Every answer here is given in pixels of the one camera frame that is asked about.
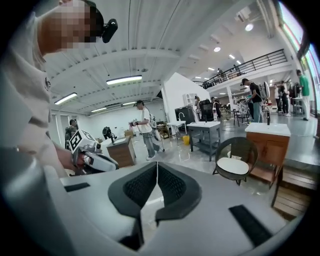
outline round white cushion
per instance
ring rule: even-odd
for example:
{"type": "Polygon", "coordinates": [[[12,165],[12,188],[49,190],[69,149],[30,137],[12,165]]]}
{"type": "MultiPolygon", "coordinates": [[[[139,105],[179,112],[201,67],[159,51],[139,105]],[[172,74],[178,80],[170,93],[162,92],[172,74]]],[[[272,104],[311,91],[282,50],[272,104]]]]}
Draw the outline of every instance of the round white cushion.
{"type": "Polygon", "coordinates": [[[222,157],[216,163],[220,168],[233,174],[246,174],[249,171],[249,165],[241,160],[222,157]]]}

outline wooden cabinet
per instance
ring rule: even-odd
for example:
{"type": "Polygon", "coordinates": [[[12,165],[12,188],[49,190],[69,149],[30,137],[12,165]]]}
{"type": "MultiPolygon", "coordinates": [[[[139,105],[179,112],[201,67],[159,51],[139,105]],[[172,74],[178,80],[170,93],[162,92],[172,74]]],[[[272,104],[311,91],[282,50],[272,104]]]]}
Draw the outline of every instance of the wooden cabinet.
{"type": "Polygon", "coordinates": [[[284,164],[290,137],[247,132],[246,138],[253,141],[257,147],[259,153],[258,161],[269,164],[269,168],[255,167],[251,175],[270,182],[271,186],[284,164]]]}

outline white countertop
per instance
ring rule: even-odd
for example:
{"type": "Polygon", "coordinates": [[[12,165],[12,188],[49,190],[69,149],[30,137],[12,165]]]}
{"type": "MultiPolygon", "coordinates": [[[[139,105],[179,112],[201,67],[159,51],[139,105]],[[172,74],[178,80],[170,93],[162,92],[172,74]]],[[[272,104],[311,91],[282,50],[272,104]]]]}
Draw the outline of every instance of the white countertop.
{"type": "Polygon", "coordinates": [[[201,121],[201,122],[192,122],[192,123],[189,123],[187,124],[186,126],[188,127],[214,127],[214,126],[218,126],[220,125],[220,122],[218,121],[211,121],[211,122],[204,122],[204,121],[201,121]]]}
{"type": "Polygon", "coordinates": [[[180,126],[185,123],[186,123],[186,121],[173,121],[173,122],[168,122],[166,125],[167,126],[180,126]]]}
{"type": "Polygon", "coordinates": [[[291,136],[288,125],[283,123],[270,123],[270,125],[267,125],[262,122],[252,122],[245,131],[247,133],[272,134],[286,137],[291,136]]]}

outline wicker chair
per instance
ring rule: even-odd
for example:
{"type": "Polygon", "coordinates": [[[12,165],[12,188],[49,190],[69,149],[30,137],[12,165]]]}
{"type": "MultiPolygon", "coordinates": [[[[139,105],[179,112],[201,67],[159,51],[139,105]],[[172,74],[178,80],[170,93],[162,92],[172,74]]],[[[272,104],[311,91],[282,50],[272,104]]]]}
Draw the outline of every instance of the wicker chair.
{"type": "Polygon", "coordinates": [[[219,173],[226,179],[247,181],[247,176],[258,161],[256,145],[245,137],[233,137],[219,145],[215,153],[215,169],[212,175],[219,173]]]}

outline green shirt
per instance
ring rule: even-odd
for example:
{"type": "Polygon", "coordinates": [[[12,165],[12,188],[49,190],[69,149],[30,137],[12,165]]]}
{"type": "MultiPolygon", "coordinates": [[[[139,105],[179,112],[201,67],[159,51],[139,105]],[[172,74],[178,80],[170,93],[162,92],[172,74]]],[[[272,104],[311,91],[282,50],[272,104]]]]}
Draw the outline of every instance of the green shirt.
{"type": "Polygon", "coordinates": [[[302,96],[309,96],[309,82],[305,75],[299,78],[300,85],[302,86],[302,96]]]}

